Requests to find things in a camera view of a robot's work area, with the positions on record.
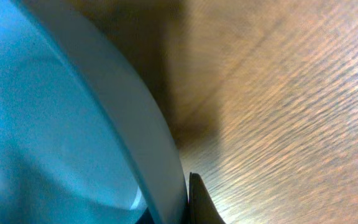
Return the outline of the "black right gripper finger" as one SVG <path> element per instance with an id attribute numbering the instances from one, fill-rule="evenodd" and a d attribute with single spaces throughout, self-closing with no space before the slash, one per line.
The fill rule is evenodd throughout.
<path id="1" fill-rule="evenodd" d="M 207 188 L 197 173 L 190 173 L 189 212 L 191 224 L 225 224 Z"/>

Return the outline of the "blue plate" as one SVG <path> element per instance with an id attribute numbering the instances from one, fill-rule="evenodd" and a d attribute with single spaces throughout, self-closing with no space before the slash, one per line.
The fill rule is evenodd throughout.
<path id="1" fill-rule="evenodd" d="M 186 182 L 131 64 L 63 1 L 0 1 L 0 223 L 184 223 Z"/>

